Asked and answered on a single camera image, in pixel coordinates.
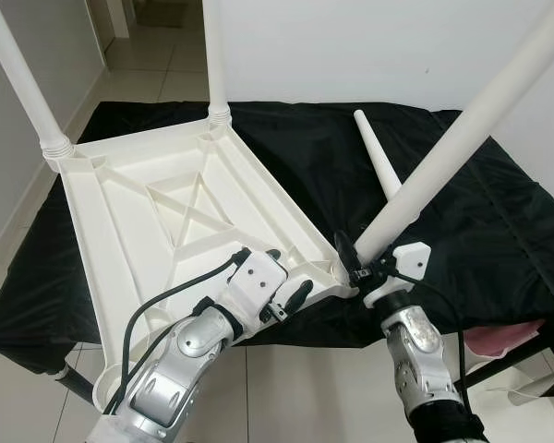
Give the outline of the pink cushion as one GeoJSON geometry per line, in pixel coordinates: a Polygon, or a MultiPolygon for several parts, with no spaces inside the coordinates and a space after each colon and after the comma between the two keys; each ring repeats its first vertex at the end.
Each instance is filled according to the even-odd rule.
{"type": "Polygon", "coordinates": [[[471,354],[498,359],[538,337],[544,325],[546,320],[539,319],[506,326],[479,326],[464,330],[463,337],[471,354]]]}

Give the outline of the white round plastic base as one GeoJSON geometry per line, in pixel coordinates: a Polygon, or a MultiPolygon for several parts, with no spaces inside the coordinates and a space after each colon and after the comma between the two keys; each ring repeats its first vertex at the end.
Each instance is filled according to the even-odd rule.
{"type": "Polygon", "coordinates": [[[532,377],[509,367],[468,389],[468,397],[489,443],[554,443],[552,387],[554,372],[532,377]]]}

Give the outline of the white door frame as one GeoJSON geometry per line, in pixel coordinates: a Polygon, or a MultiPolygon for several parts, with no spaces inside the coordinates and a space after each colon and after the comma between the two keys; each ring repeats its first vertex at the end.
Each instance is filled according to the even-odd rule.
{"type": "Polygon", "coordinates": [[[132,37],[133,0],[86,0],[100,42],[132,37]]]}

